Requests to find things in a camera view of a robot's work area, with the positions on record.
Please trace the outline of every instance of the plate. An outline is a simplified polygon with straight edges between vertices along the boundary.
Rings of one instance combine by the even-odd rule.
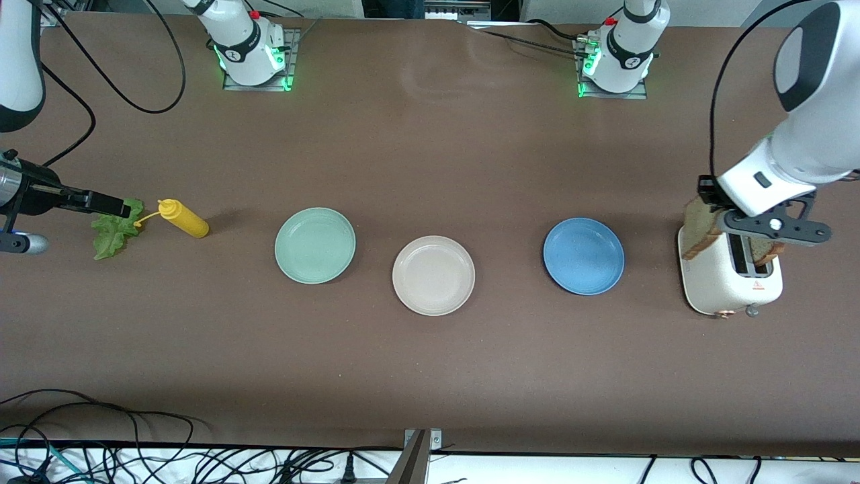
[[[320,284],[338,277],[355,255],[355,231],[331,208],[307,208],[290,217],[274,241],[274,258],[287,277]]]
[[[598,295],[621,279],[624,249],[608,226],[592,219],[567,219],[546,236],[544,264],[559,286],[578,295]]]
[[[444,316],[469,299],[475,287],[475,265],[462,245],[428,235],[403,247],[394,261],[391,281],[409,309],[424,316]]]

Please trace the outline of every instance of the robotic arm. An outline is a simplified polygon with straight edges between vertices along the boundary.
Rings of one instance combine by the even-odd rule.
[[[825,3],[786,37],[774,64],[774,85],[789,113],[714,183],[699,193],[731,208],[721,229],[753,237],[815,245],[830,237],[806,220],[814,190],[860,168],[860,2]],[[785,209],[805,206],[797,219]]]
[[[40,15],[38,0],[0,0],[0,133],[30,124],[45,104]],[[45,251],[45,237],[12,229],[19,214],[39,215],[51,208],[120,217],[131,211],[119,198],[65,186],[53,170],[18,158],[15,150],[0,149],[0,214],[6,216],[0,251]]]
[[[28,0],[0,1],[0,133],[30,124],[45,103],[40,17],[38,6]]]
[[[264,84],[286,67],[284,28],[248,12],[241,0],[182,0],[203,22],[221,67],[238,84]]]
[[[583,71],[600,89],[623,93],[648,75],[654,46],[669,24],[666,0],[624,0],[618,22],[604,24],[589,37],[597,37],[599,57]]]

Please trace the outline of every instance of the white floor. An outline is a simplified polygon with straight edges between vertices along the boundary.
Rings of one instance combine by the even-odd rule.
[[[207,452],[214,455],[218,450],[184,450],[178,457],[186,457],[183,460],[171,462],[158,472],[158,476],[166,484],[190,484],[193,481],[196,466],[203,467],[206,461],[209,465],[206,471],[212,469],[212,473],[206,477],[206,482],[218,481],[226,476],[230,470],[226,467],[216,467],[216,463],[209,457],[196,456],[194,452]],[[176,454],[176,450],[168,449],[144,449],[145,456],[170,458]],[[230,463],[237,465],[256,453],[255,450],[246,450],[242,454],[230,459]],[[22,465],[38,467],[45,457],[44,449],[21,450],[19,457]],[[283,462],[289,454],[289,450],[276,450],[275,456],[266,454],[249,462],[242,467],[243,470],[265,469],[272,467],[276,462]],[[391,469],[399,456],[399,452],[392,451],[361,451],[360,454],[383,468]],[[80,469],[86,469],[83,460],[83,450],[63,450],[62,455],[72,465]],[[89,455],[94,461],[93,465],[101,465],[101,450],[89,450]],[[122,451],[124,461],[138,457],[135,449]],[[14,451],[9,448],[0,449],[0,460],[15,460]],[[339,482],[343,476],[346,455],[341,454],[331,459],[334,467],[328,472],[304,473],[302,482],[309,483],[334,483]],[[707,460],[716,476],[719,484],[747,484],[749,482],[755,461],[747,459],[708,459]],[[642,471],[648,464],[647,457],[557,457],[557,456],[432,456],[427,477],[427,484],[444,484],[465,478],[464,484],[503,484],[503,483],[576,483],[576,484],[637,484],[642,476]],[[157,468],[160,462],[149,462],[151,468]],[[327,468],[327,465],[319,464],[315,468]],[[157,484],[155,479],[150,478],[149,472],[141,465],[140,461],[134,462],[128,468],[138,477],[138,484]],[[703,468],[700,474],[705,481],[709,480]],[[0,482],[4,482],[21,473],[8,464],[0,463]],[[48,468],[47,475],[51,482],[57,482],[61,478],[73,475],[65,464],[58,459],[53,459]],[[355,459],[355,474],[359,478],[384,477],[379,471],[370,465]],[[246,476],[248,484],[268,484],[273,477],[273,472],[265,472],[257,475]],[[764,460],[761,471],[755,484],[857,484],[860,482],[860,463],[857,462],[818,462],[800,460]],[[119,473],[116,476],[117,484],[132,484],[130,476]],[[240,476],[234,475],[225,483],[243,484]],[[697,484],[690,471],[690,459],[681,457],[658,458],[648,476],[647,484]]]

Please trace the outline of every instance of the bread slice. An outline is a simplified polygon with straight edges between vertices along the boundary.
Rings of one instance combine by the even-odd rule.
[[[710,205],[696,197],[684,207],[684,238],[681,240],[681,257],[692,260],[707,249],[720,236],[716,220],[725,210],[710,211]]]
[[[711,212],[710,205],[699,197],[687,203],[684,207],[684,239],[681,241],[681,257],[684,260],[693,259],[720,237],[722,231],[716,226],[716,221],[723,212],[723,208]],[[759,237],[746,238],[750,243],[752,263],[757,266],[769,263],[785,249],[782,242]]]
[[[752,263],[756,266],[769,263],[779,254],[783,253],[785,249],[785,243],[783,242],[774,242],[770,239],[760,239],[758,237],[750,237],[749,239]]]

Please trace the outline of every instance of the blue plate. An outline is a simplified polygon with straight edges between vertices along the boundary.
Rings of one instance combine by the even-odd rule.
[[[559,286],[578,295],[598,295],[621,279],[624,250],[608,226],[567,219],[546,236],[544,264]]]

